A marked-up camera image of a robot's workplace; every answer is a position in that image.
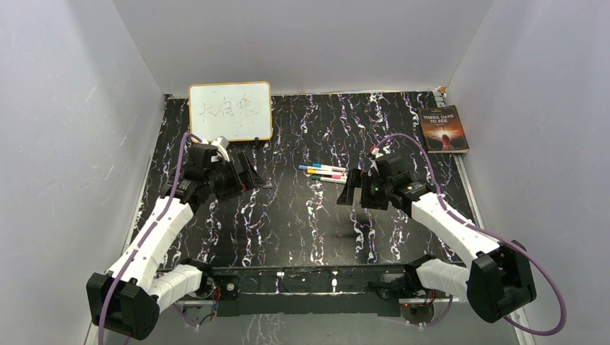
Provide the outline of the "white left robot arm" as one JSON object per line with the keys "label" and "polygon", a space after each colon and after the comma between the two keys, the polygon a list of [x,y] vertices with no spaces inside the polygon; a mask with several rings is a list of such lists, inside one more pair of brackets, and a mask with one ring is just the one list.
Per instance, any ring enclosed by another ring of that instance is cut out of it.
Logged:
{"label": "white left robot arm", "polygon": [[248,156],[239,152],[232,159],[221,139],[183,149],[144,229],[106,272],[93,273],[86,283],[92,322],[99,328],[98,342],[104,342],[105,330],[146,339],[160,314],[181,298],[217,295],[223,282],[214,276],[210,264],[185,259],[159,275],[161,261],[209,197],[221,203],[264,185]]}

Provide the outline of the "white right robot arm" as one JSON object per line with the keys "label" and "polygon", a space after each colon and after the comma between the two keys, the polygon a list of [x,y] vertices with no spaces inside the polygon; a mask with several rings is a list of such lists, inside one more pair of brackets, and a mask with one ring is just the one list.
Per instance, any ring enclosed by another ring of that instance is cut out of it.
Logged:
{"label": "white right robot arm", "polygon": [[401,277],[371,282],[382,298],[422,298],[431,290],[442,291],[468,302],[488,323],[537,298],[523,247],[472,230],[469,219],[442,206],[433,184],[414,179],[401,155],[381,155],[373,159],[369,170],[350,169],[337,204],[351,206],[357,189],[362,208],[385,211],[393,206],[428,228],[463,261],[461,266],[448,264],[426,254],[407,264]]}

